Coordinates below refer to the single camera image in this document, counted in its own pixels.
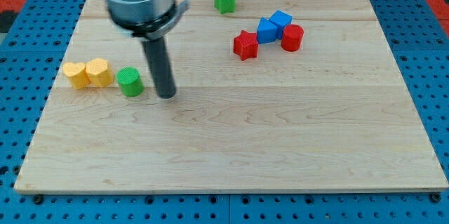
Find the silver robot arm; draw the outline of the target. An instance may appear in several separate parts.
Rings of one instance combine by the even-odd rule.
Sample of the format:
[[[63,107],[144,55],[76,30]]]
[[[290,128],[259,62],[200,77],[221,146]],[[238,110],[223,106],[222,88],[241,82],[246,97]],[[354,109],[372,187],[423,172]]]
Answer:
[[[105,0],[113,22],[132,37],[156,40],[169,33],[188,11],[185,0]]]

